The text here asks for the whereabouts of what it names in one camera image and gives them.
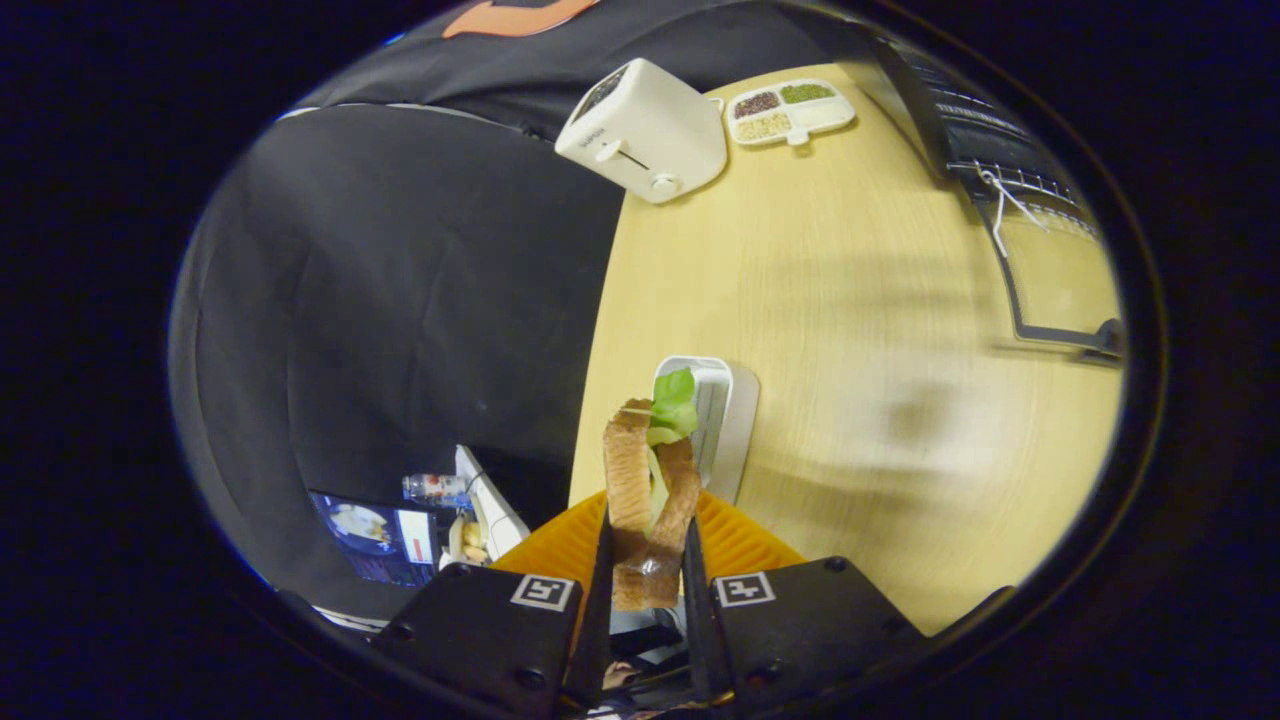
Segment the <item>water bottle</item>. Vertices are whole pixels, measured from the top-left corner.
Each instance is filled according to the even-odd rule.
[[[428,507],[471,507],[468,484],[462,475],[420,473],[404,478],[404,500]]]

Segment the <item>white string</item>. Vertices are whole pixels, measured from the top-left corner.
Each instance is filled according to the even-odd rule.
[[[1023,214],[1025,214],[1027,218],[1030,219],[1030,222],[1036,224],[1036,227],[1038,227],[1039,229],[1042,229],[1044,232],[1048,232],[1048,225],[1046,225],[1043,222],[1041,222],[1039,218],[1037,218],[1036,215],[1033,215],[1032,211],[1028,210],[1025,205],[1023,205],[1021,202],[1019,202],[1019,200],[1016,197],[1014,197],[1011,192],[1009,192],[1007,190],[1005,190],[1004,183],[1001,183],[1000,179],[996,178],[996,176],[992,174],[991,170],[982,170],[982,169],[979,169],[978,170],[978,177],[982,178],[982,181],[986,182],[987,184],[989,184],[991,187],[993,187],[997,191],[1000,191],[1000,204],[996,205],[996,222],[992,223],[992,225],[991,225],[991,234],[996,238],[996,247],[1000,249],[1000,256],[1001,258],[1009,258],[1009,250],[1005,249],[1005,241],[1004,241],[1002,237],[1000,237],[1000,225],[1001,225],[1001,223],[1005,222],[1005,199],[1006,197],[1009,199],[1010,202],[1012,202],[1014,205],[1016,205],[1018,209],[1021,210]]]

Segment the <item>toaster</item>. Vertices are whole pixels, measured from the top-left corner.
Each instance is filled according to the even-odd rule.
[[[694,191],[724,169],[721,109],[637,58],[595,83],[556,141],[556,152],[653,204]]]

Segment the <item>red beans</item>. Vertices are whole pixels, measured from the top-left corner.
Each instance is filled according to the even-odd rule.
[[[742,118],[746,115],[754,115],[756,113],[763,113],[764,110],[772,110],[778,106],[778,96],[773,92],[759,92],[742,100],[736,106],[733,106],[733,117]]]

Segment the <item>light wood tabletop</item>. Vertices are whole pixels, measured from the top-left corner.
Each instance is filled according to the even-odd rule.
[[[760,380],[737,507],[809,559],[849,557],[925,634],[1018,584],[1087,502],[1123,370],[1020,342],[989,236],[835,65],[856,119],[742,147],[709,186],[622,206],[591,345],[570,503],[604,487],[602,434],[668,355]],[[1025,319],[1120,316],[1106,254],[1006,215]]]

